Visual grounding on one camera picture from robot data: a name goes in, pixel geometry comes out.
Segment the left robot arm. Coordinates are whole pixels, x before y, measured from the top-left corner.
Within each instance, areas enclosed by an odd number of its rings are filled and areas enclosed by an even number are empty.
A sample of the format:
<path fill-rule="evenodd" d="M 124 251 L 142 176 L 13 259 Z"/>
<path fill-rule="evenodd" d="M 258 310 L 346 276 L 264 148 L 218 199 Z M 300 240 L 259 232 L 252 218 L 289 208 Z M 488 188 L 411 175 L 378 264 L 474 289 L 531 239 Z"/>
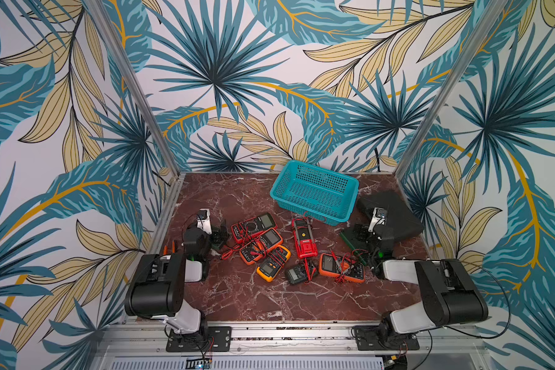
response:
<path fill-rule="evenodd" d="M 209 339 L 205 315 L 186 301 L 185 285 L 207 279 L 211 246 L 228 238 L 226 223 L 212 227 L 209 234 L 192 224 L 171 254 L 141 257 L 124 299 L 126 314 L 162 322 L 172 339 Z"/>

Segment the orange grey multimeter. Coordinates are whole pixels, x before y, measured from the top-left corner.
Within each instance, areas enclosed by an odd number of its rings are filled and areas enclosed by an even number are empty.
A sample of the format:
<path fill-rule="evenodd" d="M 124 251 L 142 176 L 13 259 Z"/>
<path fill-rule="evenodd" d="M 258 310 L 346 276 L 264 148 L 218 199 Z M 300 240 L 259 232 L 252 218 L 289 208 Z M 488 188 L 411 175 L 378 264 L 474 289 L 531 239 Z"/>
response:
<path fill-rule="evenodd" d="M 361 262 L 348 255 L 322 253 L 319 258 L 319 274 L 334 278 L 337 282 L 361 284 L 365 282 L 365 268 Z"/>

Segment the green black multimeter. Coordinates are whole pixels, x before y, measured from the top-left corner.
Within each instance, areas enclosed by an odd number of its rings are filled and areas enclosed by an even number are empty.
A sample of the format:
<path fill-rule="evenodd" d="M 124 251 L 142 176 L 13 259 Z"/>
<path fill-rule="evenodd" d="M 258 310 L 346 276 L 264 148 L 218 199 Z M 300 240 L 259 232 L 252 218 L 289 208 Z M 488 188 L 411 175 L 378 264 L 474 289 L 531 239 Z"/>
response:
<path fill-rule="evenodd" d="M 340 237 L 351 249 L 351 254 L 364 266 L 374 269 L 384 257 L 380 248 L 381 239 L 369 231 L 353 231 L 351 228 L 342 231 Z"/>

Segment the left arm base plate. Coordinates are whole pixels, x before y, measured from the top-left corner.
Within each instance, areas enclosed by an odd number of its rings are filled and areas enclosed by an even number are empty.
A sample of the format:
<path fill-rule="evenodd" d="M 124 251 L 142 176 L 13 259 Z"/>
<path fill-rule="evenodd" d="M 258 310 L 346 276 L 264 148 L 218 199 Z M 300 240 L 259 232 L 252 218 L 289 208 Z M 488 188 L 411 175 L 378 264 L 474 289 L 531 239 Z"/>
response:
<path fill-rule="evenodd" d="M 167 336 L 166 352 L 229 352 L 231 349 L 232 328 L 230 326 L 213 326 L 192 334 Z"/>

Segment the small dark green multimeter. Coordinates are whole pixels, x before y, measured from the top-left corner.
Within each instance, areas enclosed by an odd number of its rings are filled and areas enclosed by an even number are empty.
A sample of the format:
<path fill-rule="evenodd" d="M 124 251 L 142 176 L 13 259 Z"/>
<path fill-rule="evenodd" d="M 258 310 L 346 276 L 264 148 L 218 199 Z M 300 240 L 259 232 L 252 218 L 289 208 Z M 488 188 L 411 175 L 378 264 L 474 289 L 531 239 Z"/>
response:
<path fill-rule="evenodd" d="M 285 271 L 285 277 L 290 285 L 300 285 L 310 282 L 318 273 L 312 261 L 299 263 Z"/>

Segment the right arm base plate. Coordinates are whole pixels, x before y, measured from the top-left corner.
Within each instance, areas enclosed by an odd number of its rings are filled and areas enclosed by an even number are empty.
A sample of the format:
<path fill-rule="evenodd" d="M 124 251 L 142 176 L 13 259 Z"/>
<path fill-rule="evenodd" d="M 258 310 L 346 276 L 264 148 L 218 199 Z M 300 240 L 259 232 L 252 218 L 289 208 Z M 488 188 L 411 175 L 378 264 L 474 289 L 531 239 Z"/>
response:
<path fill-rule="evenodd" d="M 415 334 L 398 334 L 383 325 L 356 325 L 351 336 L 359 351 L 417 351 L 420 349 Z"/>

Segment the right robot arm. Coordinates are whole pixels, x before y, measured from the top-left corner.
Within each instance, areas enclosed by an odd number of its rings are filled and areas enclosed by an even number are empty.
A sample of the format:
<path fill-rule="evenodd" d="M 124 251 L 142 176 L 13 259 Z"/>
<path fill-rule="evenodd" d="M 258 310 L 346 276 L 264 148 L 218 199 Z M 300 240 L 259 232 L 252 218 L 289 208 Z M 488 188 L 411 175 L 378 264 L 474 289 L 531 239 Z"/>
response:
<path fill-rule="evenodd" d="M 448 325 L 484 322 L 489 309 L 462 262 L 456 259 L 407 260 L 393 257 L 391 228 L 356 224 L 340 233 L 362 267 L 376 277 L 419 288 L 420 300 L 384 314 L 376 333 L 380 340 L 411 336 Z"/>

